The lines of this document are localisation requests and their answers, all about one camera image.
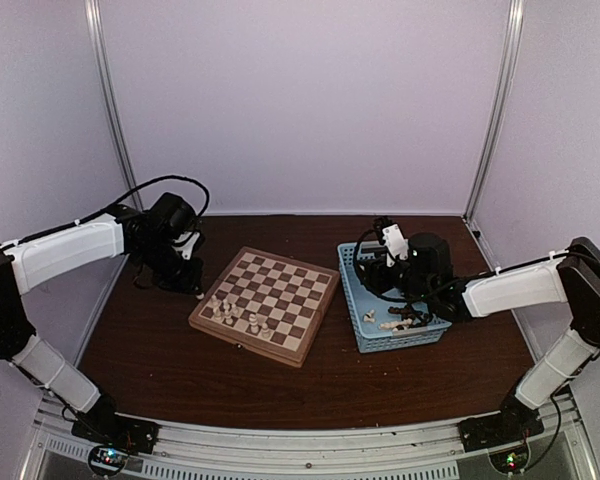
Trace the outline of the left aluminium frame post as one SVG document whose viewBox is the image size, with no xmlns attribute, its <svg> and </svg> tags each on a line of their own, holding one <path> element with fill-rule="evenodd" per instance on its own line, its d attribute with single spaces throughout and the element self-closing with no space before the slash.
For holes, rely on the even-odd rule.
<svg viewBox="0 0 600 480">
<path fill-rule="evenodd" d="M 95 55 L 96 68 L 99 75 L 100 87 L 104 99 L 107 122 L 113 141 L 115 155 L 121 170 L 123 182 L 126 188 L 131 190 L 137 186 L 137 182 L 115 98 L 102 24 L 100 2 L 97 0 L 85 0 L 84 6 L 87 27 Z"/>
</svg>

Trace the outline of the wooden folding chess board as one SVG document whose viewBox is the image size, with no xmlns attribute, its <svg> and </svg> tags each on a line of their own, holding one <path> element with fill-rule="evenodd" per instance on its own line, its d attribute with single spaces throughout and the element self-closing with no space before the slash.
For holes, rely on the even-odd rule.
<svg viewBox="0 0 600 480">
<path fill-rule="evenodd" d="M 189 316 L 191 327 L 248 351 L 300 368 L 304 364 L 322 320 L 340 283 L 336 270 L 301 262 L 251 247 L 243 247 L 223 270 Z M 211 297 L 220 305 L 213 308 Z M 222 301 L 236 304 L 240 315 L 233 324 L 223 321 Z M 213 310 L 222 313 L 213 319 Z M 249 315 L 260 326 L 249 330 Z M 261 327 L 272 331 L 265 340 Z"/>
</svg>

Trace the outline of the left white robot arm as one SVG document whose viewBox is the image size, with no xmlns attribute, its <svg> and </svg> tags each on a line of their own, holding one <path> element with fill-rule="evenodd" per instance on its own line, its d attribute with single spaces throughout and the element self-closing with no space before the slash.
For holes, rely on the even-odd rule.
<svg viewBox="0 0 600 480">
<path fill-rule="evenodd" d="M 99 212 L 29 237 L 0 243 L 0 360 L 86 414 L 86 429 L 103 444 L 124 433 L 106 396 L 44 340 L 28 318 L 23 298 L 37 287 L 101 260 L 126 257 L 177 293 L 202 295 L 200 213 L 182 197 L 164 193 L 147 210 L 114 202 Z"/>
</svg>

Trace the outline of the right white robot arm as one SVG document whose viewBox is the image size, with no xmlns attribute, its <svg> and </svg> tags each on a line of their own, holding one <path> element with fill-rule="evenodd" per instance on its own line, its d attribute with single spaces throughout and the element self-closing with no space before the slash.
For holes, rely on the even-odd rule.
<svg viewBox="0 0 600 480">
<path fill-rule="evenodd" d="M 378 235 L 382 254 L 355 259 L 361 284 L 379 298 L 398 290 L 406 307 L 423 304 L 449 322 L 501 312 L 560 313 L 563 333 L 512 388 L 493 419 L 499 440 L 515 440 L 531 424 L 531 411 L 600 355 L 600 250 L 586 237 L 564 250 L 474 276 L 453 271 L 450 246 L 434 233 L 404 238 L 397 225 Z"/>
</svg>

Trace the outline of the dark chess pieces pile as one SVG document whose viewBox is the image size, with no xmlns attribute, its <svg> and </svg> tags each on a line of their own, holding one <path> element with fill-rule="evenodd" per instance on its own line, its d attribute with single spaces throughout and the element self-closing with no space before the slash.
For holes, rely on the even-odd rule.
<svg viewBox="0 0 600 480">
<path fill-rule="evenodd" d="M 389 307 L 388 313 L 399 315 L 399 320 L 411 318 L 413 320 L 413 324 L 410 328 L 419 328 L 427 326 L 432 320 L 432 315 L 430 313 L 415 310 L 411 306 Z"/>
</svg>

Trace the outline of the white chess pieces pile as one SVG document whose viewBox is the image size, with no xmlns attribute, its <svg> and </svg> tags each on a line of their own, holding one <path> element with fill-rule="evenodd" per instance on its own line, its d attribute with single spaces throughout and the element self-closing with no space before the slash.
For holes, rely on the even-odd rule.
<svg viewBox="0 0 600 480">
<path fill-rule="evenodd" d="M 375 311 L 373 309 L 367 311 L 363 315 L 363 321 L 365 323 L 375 324 L 376 323 Z M 387 322 L 379 323 L 377 325 L 377 328 L 380 331 L 398 332 L 398 331 L 402 331 L 402 330 L 406 330 L 406 329 L 410 328 L 412 326 L 412 324 L 413 324 L 413 320 L 411 318 L 406 318 L 406 319 L 401 319 L 401 320 L 387 321 Z"/>
</svg>

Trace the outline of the white queen chess piece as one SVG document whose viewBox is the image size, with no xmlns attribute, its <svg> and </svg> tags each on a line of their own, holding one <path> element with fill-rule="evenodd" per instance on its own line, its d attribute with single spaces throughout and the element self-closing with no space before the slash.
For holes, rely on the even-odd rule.
<svg viewBox="0 0 600 480">
<path fill-rule="evenodd" d="M 252 334 L 257 335 L 259 333 L 260 330 L 260 326 L 258 323 L 258 318 L 256 314 L 250 314 L 249 315 L 249 330 Z"/>
</svg>

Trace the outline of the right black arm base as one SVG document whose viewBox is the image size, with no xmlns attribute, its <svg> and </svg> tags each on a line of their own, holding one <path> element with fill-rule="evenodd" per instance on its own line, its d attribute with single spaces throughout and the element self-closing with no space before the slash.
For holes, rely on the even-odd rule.
<svg viewBox="0 0 600 480">
<path fill-rule="evenodd" d="M 523 441 L 544 432 L 538 409 L 530 409 L 513 390 L 504 398 L 497 413 L 469 417 L 458 424 L 464 450 L 472 452 Z"/>
</svg>

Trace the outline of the right aluminium frame post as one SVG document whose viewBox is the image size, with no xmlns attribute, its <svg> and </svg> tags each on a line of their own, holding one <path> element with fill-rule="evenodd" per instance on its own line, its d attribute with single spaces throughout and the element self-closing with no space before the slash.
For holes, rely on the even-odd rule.
<svg viewBox="0 0 600 480">
<path fill-rule="evenodd" d="M 475 222 L 479 202 L 484 192 L 503 124 L 507 100 L 513 84 L 524 25 L 525 1 L 511 0 L 507 17 L 500 66 L 495 86 L 487 130 L 481 149 L 463 218 L 469 225 Z"/>
</svg>

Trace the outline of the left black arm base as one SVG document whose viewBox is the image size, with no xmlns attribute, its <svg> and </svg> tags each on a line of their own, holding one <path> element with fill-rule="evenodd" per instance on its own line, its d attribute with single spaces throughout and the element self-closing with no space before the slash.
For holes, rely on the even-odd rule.
<svg viewBox="0 0 600 480">
<path fill-rule="evenodd" d="M 87 412 L 75 411 L 74 416 L 71 433 L 79 438 L 131 454 L 151 454 L 157 442 L 157 423 L 118 414 L 115 401 L 108 394 L 102 394 Z"/>
</svg>

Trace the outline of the aluminium frame post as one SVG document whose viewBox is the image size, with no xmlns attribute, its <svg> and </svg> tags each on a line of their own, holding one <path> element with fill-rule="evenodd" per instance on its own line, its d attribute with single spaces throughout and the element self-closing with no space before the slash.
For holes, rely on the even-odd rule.
<svg viewBox="0 0 600 480">
<path fill-rule="evenodd" d="M 113 141 L 115 155 L 121 170 L 123 182 L 126 188 L 131 190 L 137 186 L 137 182 L 115 98 L 102 24 L 100 2 L 97 0 L 85 0 L 84 6 L 87 27 L 95 55 L 96 68 L 99 75 L 100 87 L 104 99 L 107 122 Z"/>
<path fill-rule="evenodd" d="M 475 222 L 479 202 L 484 192 L 503 124 L 507 100 L 513 84 L 524 25 L 525 1 L 511 0 L 507 17 L 500 66 L 495 86 L 487 130 L 481 149 L 463 218 L 469 225 Z"/>
</svg>

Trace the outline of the front aluminium rail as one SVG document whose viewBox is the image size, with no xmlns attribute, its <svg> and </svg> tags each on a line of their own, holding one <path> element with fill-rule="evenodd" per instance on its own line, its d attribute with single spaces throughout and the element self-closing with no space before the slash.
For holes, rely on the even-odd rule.
<svg viewBox="0 0 600 480">
<path fill-rule="evenodd" d="M 112 479 L 600 479 L 578 407 L 557 397 L 561 429 L 546 456 L 523 475 L 501 473 L 504 449 L 542 455 L 556 432 L 555 407 L 541 407 L 545 431 L 522 445 L 467 451 L 461 419 L 341 430 L 249 430 L 155 421 L 150 454 L 128 458 Z M 99 479 L 88 467 L 94 446 L 71 435 L 62 405 L 43 397 L 16 479 Z"/>
</svg>

